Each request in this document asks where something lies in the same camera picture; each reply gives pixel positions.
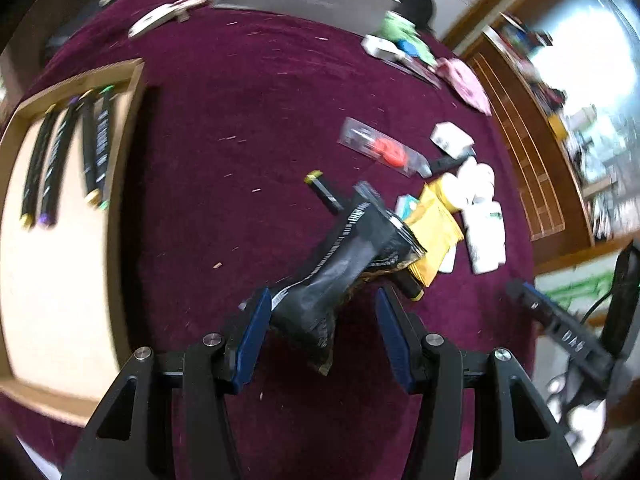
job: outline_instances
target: black cable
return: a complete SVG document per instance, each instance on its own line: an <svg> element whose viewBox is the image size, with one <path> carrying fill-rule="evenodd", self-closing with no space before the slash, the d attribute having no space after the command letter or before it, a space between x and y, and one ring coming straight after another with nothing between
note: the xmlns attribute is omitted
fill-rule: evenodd
<svg viewBox="0 0 640 480"><path fill-rule="evenodd" d="M612 293L613 293L613 288L610 288L609 291L603 297L601 297L598 301L592 304L590 308L587 310L587 313L584 316L582 316L582 320L580 321L580 324L584 325L584 322L587 321L587 318L591 314L593 314L593 312L602 304L602 302L606 300L609 296L611 296Z"/></svg>
<svg viewBox="0 0 640 480"><path fill-rule="evenodd" d="M580 321L580 324L584 325L584 322L587 321L587 318L591 314L593 314L594 311L602 304L602 302L606 300L609 296L611 296L616 290L619 290L620 288L628 287L628 286L636 286L636 284L632 282L622 282L622 283L618 283L617 285L611 285L611 288L609 289L609 291L589 307L586 314L582 316L582 320Z"/></svg>

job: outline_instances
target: wooden cabinet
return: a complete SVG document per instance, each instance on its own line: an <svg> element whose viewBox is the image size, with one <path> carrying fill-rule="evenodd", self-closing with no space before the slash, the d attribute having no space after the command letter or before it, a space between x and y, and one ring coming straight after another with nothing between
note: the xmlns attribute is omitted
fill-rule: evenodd
<svg viewBox="0 0 640 480"><path fill-rule="evenodd" d="M536 266L593 247L591 223L564 147L529 85L489 30L465 53L492 104L516 174Z"/></svg>

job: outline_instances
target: yellow package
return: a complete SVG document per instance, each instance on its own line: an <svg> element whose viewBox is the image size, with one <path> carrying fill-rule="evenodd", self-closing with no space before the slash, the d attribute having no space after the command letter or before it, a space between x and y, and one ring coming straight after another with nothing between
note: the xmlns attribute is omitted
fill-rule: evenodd
<svg viewBox="0 0 640 480"><path fill-rule="evenodd" d="M404 223L427 251L409 270L424 286L429 286L449 249L464 236L451 213L428 186L424 186L420 202Z"/></svg>

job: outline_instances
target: clear plastic bag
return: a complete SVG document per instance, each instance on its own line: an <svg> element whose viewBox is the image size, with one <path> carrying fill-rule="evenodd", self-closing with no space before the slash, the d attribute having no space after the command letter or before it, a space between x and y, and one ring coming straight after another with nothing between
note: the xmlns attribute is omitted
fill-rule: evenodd
<svg viewBox="0 0 640 480"><path fill-rule="evenodd" d="M431 176L429 163L423 155L351 117L344 121L338 142L405 176L412 176L416 171L423 178Z"/></svg>

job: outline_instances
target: white cup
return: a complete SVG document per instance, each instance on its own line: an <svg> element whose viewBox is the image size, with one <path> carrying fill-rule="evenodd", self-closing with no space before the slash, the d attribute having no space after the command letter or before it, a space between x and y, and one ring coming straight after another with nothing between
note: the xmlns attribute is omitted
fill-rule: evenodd
<svg viewBox="0 0 640 480"><path fill-rule="evenodd" d="M476 195L473 203L480 204L483 202L491 202L494 199L494 185L486 180L476 183Z"/></svg>
<svg viewBox="0 0 640 480"><path fill-rule="evenodd" d="M488 164L478 164L476 166L476 178L478 180L488 180L495 186L495 173L493 168Z"/></svg>
<svg viewBox="0 0 640 480"><path fill-rule="evenodd" d="M475 178L474 173L476 171L476 166L478 162L474 156L470 156L467 160L465 160L462 165L458 168L458 172L456 176L460 180L470 181Z"/></svg>
<svg viewBox="0 0 640 480"><path fill-rule="evenodd" d="M430 182L428 187L449 212L455 213L463 210L469 204L466 187L452 173L443 173L440 178Z"/></svg>

